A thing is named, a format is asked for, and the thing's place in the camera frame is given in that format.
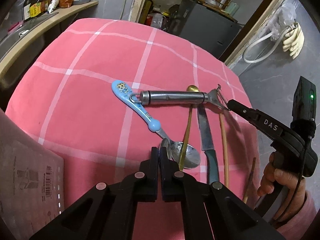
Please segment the person's right hand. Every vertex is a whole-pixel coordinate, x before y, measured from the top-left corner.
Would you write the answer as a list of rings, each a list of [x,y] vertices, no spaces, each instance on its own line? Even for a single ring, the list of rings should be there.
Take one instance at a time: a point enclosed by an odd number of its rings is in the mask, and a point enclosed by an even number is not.
[[[257,190],[257,195],[262,197],[266,194],[271,194],[274,191],[273,183],[276,181],[280,185],[283,185],[289,189],[289,193],[285,202],[278,209],[277,213],[274,215],[274,220],[279,222],[283,222],[286,220],[290,220],[293,216],[295,216],[300,209],[302,208],[305,202],[305,179],[301,179],[300,185],[294,195],[296,186],[298,184],[297,175],[280,170],[273,166],[274,155],[277,152],[272,152],[269,157],[269,163],[266,165],[263,177],[260,181],[260,186]]]

